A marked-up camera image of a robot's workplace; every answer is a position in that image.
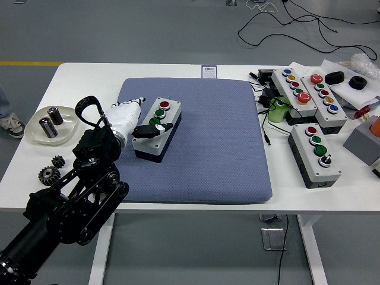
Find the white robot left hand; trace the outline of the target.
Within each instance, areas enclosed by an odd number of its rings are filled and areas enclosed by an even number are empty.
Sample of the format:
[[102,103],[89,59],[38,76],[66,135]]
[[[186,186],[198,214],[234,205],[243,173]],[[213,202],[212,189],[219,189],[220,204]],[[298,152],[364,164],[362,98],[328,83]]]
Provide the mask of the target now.
[[141,114],[141,103],[144,97],[113,104],[105,114],[110,123],[111,130],[116,137],[121,150],[124,150],[128,141],[128,135],[135,138],[154,138],[172,129],[174,124],[164,123],[137,126]]

